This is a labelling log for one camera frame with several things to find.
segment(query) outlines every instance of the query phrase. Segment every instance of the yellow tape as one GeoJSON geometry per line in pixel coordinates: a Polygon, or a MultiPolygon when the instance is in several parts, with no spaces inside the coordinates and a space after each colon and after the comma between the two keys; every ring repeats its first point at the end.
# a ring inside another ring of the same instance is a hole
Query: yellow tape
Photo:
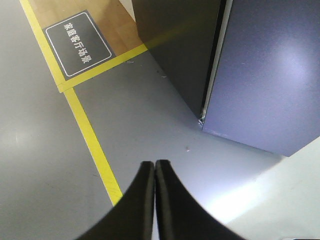
{"type": "Polygon", "coordinates": [[[50,45],[45,37],[45,34],[43,33],[41,26],[39,25],[39,22],[37,20],[37,17],[29,3],[28,0],[20,0],[20,3],[22,5],[22,8],[25,12],[25,15],[29,21],[29,24],[33,30],[34,36],[40,46],[40,49],[42,51],[42,54],[46,60],[46,63],[51,71],[51,74],[53,76],[53,79],[55,81],[55,84],[58,87],[58,90],[60,93],[63,93],[64,91],[71,89],[78,84],[81,84],[109,69],[112,69],[116,67],[117,65],[120,65],[124,63],[125,61],[128,61],[129,59],[132,59],[144,52],[146,52],[148,49],[144,44],[141,44],[140,46],[137,46],[136,48],[129,50],[119,56],[116,56],[115,58],[106,61],[105,63],[102,63],[88,71],[85,71],[84,73],[75,76],[69,80],[66,80],[63,73],[61,72],[61,69],[57,63],[57,60],[50,48],[50,45]]]}
{"type": "Polygon", "coordinates": [[[56,61],[56,58],[55,58],[55,56],[54,56],[54,54],[48,44],[48,41],[45,37],[45,34],[43,33],[43,31],[38,23],[37,17],[35,15],[34,11],[32,10],[32,7],[31,7],[29,1],[28,0],[20,0],[20,3],[22,5],[22,8],[25,12],[25,15],[29,21],[29,24],[32,28],[33,34],[34,34],[34,36],[40,46],[40,49],[41,49],[42,54],[46,60],[46,63],[50,69],[50,72],[53,76],[55,84],[58,86],[58,85],[64,83],[66,81],[65,77],[60,70],[60,67],[56,61]]]}
{"type": "Polygon", "coordinates": [[[96,168],[101,176],[105,189],[113,205],[122,197],[122,192],[115,178],[115,175],[107,161],[107,158],[100,146],[97,136],[89,122],[89,119],[83,109],[77,94],[73,88],[64,92],[65,98],[73,112],[76,122],[82,132],[84,140],[92,155],[96,168]]]}
{"type": "Polygon", "coordinates": [[[60,93],[63,93],[64,91],[73,88],[75,86],[77,86],[78,84],[81,84],[109,69],[112,69],[114,67],[116,67],[117,65],[120,65],[122,63],[124,63],[125,61],[128,61],[129,59],[132,59],[144,52],[146,52],[148,49],[146,48],[146,46],[144,44],[129,50],[119,56],[116,56],[115,58],[106,61],[102,64],[100,64],[99,66],[96,66],[78,76],[75,76],[65,82],[63,82],[62,84],[58,85],[58,89],[60,91],[60,93]]]}

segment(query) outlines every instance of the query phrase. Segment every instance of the black panel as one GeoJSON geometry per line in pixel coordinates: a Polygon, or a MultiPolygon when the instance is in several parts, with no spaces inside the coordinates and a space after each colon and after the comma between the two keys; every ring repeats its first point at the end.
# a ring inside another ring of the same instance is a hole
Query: black panel
{"type": "Polygon", "coordinates": [[[114,208],[77,240],[150,240],[154,215],[154,164],[140,169],[114,208]]]}
{"type": "Polygon", "coordinates": [[[115,57],[87,10],[43,31],[66,80],[115,57]]]}
{"type": "Polygon", "coordinates": [[[160,240],[243,240],[196,202],[168,160],[156,162],[155,183],[160,240]]]}
{"type": "Polygon", "coordinates": [[[217,45],[215,30],[216,26],[217,33],[220,30],[226,1],[132,0],[132,3],[140,38],[200,117],[211,56],[217,45]]]}

